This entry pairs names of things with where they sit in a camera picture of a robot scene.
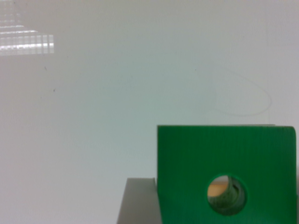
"circular hole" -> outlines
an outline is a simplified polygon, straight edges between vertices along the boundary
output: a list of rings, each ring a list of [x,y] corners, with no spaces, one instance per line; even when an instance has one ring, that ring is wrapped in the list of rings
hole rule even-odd
[[[238,179],[222,175],[208,186],[207,200],[215,212],[232,216],[239,213],[246,204],[245,188]]]

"white wall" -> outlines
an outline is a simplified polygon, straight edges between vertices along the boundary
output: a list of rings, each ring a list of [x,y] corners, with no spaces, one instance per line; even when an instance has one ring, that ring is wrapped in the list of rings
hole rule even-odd
[[[0,1],[0,223],[115,223],[157,124],[299,128],[298,1]]]

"thin curved line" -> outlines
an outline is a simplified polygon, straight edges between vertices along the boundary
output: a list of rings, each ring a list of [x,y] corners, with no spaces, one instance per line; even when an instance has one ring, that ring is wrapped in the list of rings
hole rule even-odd
[[[273,103],[272,98],[271,98],[270,94],[264,88],[262,88],[261,86],[259,86],[255,82],[247,79],[246,77],[243,77],[243,76],[239,75],[238,73],[234,72],[233,70],[231,70],[231,69],[229,69],[227,67],[224,67],[224,66],[221,66],[221,65],[219,65],[219,67],[222,67],[223,69],[226,69],[227,71],[229,71],[231,73],[231,76],[241,77],[241,78],[245,79],[247,82],[249,82],[249,83],[253,84],[254,86],[256,86],[257,88],[259,88],[261,91],[263,91],[267,95],[267,97],[269,99],[269,104],[268,104],[268,106],[264,110],[262,110],[260,112],[257,112],[257,113],[251,113],[251,114],[235,114],[235,113],[231,113],[231,112],[226,112],[226,111],[220,110],[220,109],[215,108],[215,107],[213,107],[213,109],[215,109],[215,110],[217,110],[217,111],[219,111],[221,113],[230,115],[230,116],[249,117],[249,116],[260,115],[260,114],[264,113],[265,111],[267,111],[271,107],[271,105]]]

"hole in green box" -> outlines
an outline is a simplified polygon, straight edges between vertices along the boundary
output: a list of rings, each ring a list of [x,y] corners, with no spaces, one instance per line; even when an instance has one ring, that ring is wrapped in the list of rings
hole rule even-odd
[[[238,214],[245,206],[247,193],[244,185],[229,175],[215,178],[208,187],[207,200],[210,207],[224,216]]]

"green panel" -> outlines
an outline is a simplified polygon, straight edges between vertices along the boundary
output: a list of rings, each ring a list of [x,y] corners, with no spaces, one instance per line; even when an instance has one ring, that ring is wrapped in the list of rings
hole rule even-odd
[[[206,196],[211,181],[221,175],[238,182],[246,199],[244,206],[234,205],[225,215]],[[163,224],[295,224],[295,130],[158,126],[158,194]],[[229,197],[235,199],[235,194],[231,191]]]

